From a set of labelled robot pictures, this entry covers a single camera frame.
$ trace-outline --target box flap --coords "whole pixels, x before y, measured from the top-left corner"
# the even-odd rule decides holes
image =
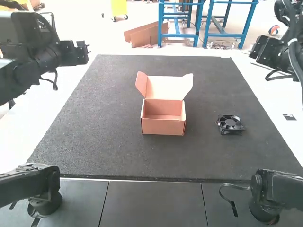
[[[138,72],[136,87],[146,99],[183,100],[193,87],[192,73],[182,77],[147,76]]]

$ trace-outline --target blue metal rack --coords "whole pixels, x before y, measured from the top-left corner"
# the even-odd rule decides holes
[[[199,39],[199,28],[201,26],[201,18],[202,18],[202,8],[203,8],[204,1],[199,1],[198,3],[193,3],[193,0],[189,2],[164,2],[164,0],[159,0],[159,27],[158,27],[158,46],[162,47],[162,38],[163,37],[181,37],[181,38],[193,38],[194,39],[194,47],[197,47],[198,39]],[[164,12],[164,5],[172,5],[174,12],[173,13],[166,13]],[[177,12],[176,5],[189,5],[188,13],[184,12]],[[197,5],[197,19],[196,19],[196,32],[195,34],[181,34],[178,20],[187,20],[187,27],[190,27],[191,24],[191,13],[193,5]],[[162,34],[161,32],[161,25],[164,19],[174,19],[176,33],[173,34]]]
[[[213,7],[214,7],[215,3],[227,4],[227,9],[226,9],[226,12],[225,12],[224,16],[213,16],[212,15]],[[224,28],[226,27],[226,23],[227,23],[229,11],[230,11],[230,8],[231,8],[231,4],[251,4],[250,11],[248,13],[248,16],[247,16],[242,34],[229,34],[229,33],[225,32]],[[257,4],[258,4],[258,0],[252,0],[251,2],[232,1],[232,0],[228,0],[228,1],[210,0],[208,14],[207,14],[207,16],[202,16],[202,18],[207,18],[206,26],[205,26],[205,34],[204,34],[204,39],[203,39],[203,45],[202,46],[204,48],[207,47],[208,37],[232,37],[232,38],[241,39],[241,42],[239,43],[238,48],[242,49],[243,45],[244,45],[244,42],[245,42],[247,32],[248,32],[248,28],[250,27],[250,22],[251,22],[251,19],[252,19],[252,16],[254,14],[254,11],[255,11],[255,8],[256,8]],[[200,14],[200,12],[202,12],[202,10],[199,9],[199,8],[202,8],[202,7],[203,7],[203,5],[202,6],[201,5],[197,6],[197,12],[199,12],[199,14]],[[199,19],[199,18],[200,18],[200,16],[197,14],[196,24],[195,24],[195,26],[197,28],[199,28],[200,24],[201,24],[201,22],[200,22],[201,19]],[[217,19],[223,19],[224,20],[222,26],[217,21]],[[220,33],[209,33],[209,26],[210,26],[211,22],[214,23],[214,25],[216,26],[216,28],[218,29],[218,31]]]

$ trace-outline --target open cardboard box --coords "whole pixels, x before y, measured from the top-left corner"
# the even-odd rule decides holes
[[[162,33],[168,33],[168,22],[162,23]],[[125,41],[131,43],[132,48],[158,43],[158,22],[147,24],[124,32]]]
[[[143,95],[142,134],[183,136],[184,97],[193,87],[193,74],[182,77],[147,76],[138,72],[136,87]]]

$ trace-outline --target computer fan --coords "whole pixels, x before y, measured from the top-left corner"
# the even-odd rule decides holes
[[[216,123],[221,135],[242,135],[245,130],[240,117],[235,115],[219,115]]]

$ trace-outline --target label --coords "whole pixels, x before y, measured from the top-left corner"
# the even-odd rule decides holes
[[[286,118],[286,120],[288,120],[288,121],[296,121],[297,119],[295,119],[295,117],[292,115],[292,114],[290,114],[290,113],[283,113],[283,116]]]

